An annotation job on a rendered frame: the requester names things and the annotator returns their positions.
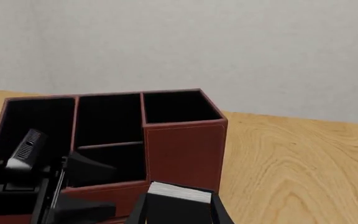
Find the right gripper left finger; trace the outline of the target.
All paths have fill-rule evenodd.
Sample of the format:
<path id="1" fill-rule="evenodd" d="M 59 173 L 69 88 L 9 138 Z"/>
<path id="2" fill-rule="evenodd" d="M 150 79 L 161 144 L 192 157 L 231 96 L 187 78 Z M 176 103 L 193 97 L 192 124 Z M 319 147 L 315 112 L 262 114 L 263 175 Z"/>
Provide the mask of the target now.
<path id="1" fill-rule="evenodd" d="M 125 224 L 146 224 L 147 212 L 149 210 L 148 194 L 141 194 L 137 199 L 131 214 Z"/>

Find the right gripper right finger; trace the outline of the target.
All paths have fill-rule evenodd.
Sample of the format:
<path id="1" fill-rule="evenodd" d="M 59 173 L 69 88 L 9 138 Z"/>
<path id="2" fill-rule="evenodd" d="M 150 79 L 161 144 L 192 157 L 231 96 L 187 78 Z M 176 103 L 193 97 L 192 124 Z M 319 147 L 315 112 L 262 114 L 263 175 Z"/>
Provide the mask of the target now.
<path id="1" fill-rule="evenodd" d="M 211 196 L 211 218 L 213 224 L 235 224 L 227 213 L 218 194 Z"/>

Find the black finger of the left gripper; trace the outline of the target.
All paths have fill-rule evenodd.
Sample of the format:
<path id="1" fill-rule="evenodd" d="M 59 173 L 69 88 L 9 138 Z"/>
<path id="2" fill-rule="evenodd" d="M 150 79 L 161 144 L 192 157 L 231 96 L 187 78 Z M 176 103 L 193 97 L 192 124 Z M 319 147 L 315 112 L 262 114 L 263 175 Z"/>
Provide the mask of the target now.
<path id="1" fill-rule="evenodd" d="M 91 160 L 78 152 L 72 152 L 65 165 L 65 173 L 70 186 L 84 187 L 100 184 L 113 179 L 117 169 L 107 164 Z"/>
<path id="2" fill-rule="evenodd" d="M 53 198 L 54 220 L 108 220 L 115 216 L 111 202 L 88 200 L 59 194 Z"/>

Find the red-brown desk caddy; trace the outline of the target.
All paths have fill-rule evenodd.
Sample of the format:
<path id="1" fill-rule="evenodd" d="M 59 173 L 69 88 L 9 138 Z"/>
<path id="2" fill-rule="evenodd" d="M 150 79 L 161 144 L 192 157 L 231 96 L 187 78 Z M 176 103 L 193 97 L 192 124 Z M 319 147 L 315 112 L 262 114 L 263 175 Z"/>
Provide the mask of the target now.
<path id="1" fill-rule="evenodd" d="M 218 192 L 228 121 L 199 89 L 8 98 L 0 114 L 0 166 L 30 129 L 48 136 L 36 167 L 78 152 L 117 169 L 113 179 L 62 193 L 115 203 L 125 224 L 151 182 Z M 25 224 L 29 215 L 0 216 Z"/>

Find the black book with white pages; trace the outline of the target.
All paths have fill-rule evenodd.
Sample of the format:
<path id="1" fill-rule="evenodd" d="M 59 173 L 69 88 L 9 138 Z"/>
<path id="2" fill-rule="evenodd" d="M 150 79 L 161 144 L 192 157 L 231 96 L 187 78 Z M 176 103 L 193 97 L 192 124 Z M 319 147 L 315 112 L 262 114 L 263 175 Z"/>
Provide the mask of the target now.
<path id="1" fill-rule="evenodd" d="M 211 190 L 151 182 L 147 191 L 146 224 L 213 224 Z"/>

